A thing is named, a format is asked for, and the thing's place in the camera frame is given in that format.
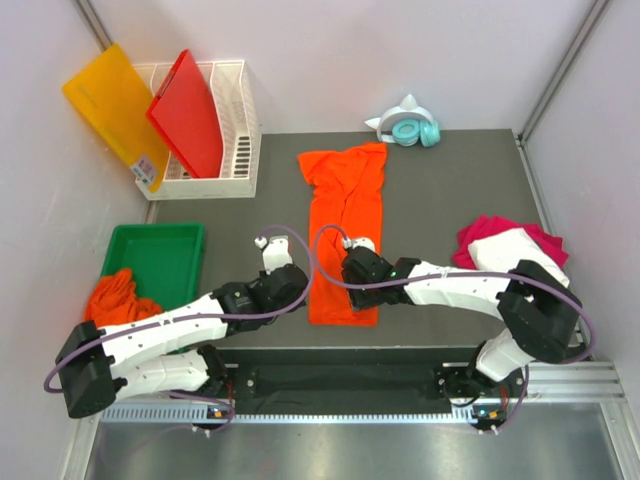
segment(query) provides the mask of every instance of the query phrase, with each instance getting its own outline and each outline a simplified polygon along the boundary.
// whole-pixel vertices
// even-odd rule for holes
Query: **wall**
[[[529,149],[579,296],[640,421],[640,3],[612,2]]]
[[[146,202],[60,91],[99,54],[71,2],[9,2],[0,32],[1,476],[48,479],[72,422],[42,381],[81,320],[112,228],[141,221]]]
[[[590,2],[94,0],[136,62],[246,59],[266,133],[360,131],[407,93],[520,130]]]

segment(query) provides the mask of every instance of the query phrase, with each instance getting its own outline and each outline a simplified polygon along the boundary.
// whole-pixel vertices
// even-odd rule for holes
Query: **red folder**
[[[218,113],[189,50],[171,67],[147,118],[193,178],[220,175],[224,144]]]

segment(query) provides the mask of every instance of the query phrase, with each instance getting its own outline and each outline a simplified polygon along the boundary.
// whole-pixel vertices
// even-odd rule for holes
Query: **white label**
[[[131,165],[131,170],[146,187],[151,185],[158,176],[158,169],[146,155],[142,155],[136,163]]]

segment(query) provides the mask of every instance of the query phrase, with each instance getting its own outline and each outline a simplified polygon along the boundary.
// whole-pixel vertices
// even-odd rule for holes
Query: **folded orange garment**
[[[149,298],[136,296],[136,283],[130,268],[100,279],[89,297],[84,312],[85,321],[93,320],[98,328],[106,325],[144,320],[158,313],[162,307]]]
[[[308,152],[298,157],[300,170],[315,187],[309,220],[309,242],[327,223],[336,223],[351,238],[369,237],[380,250],[382,195],[387,147],[368,143],[345,152]],[[324,233],[318,243],[318,260],[334,278],[342,277],[346,256],[342,238],[335,230]],[[309,299],[309,321],[316,325],[372,327],[378,309],[353,312],[344,288],[329,283],[317,273]]]

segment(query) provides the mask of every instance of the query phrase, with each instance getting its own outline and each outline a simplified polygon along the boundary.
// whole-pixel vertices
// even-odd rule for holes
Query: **plastic bin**
[[[167,63],[135,68],[155,94],[171,66]],[[220,120],[224,142],[220,177],[191,178],[171,154],[162,185],[155,193],[139,180],[136,185],[149,200],[255,197],[261,134],[245,62],[198,62],[198,67],[209,79]]]
[[[171,310],[198,295],[203,252],[199,223],[120,225],[111,235],[102,275],[131,268],[136,294]]]

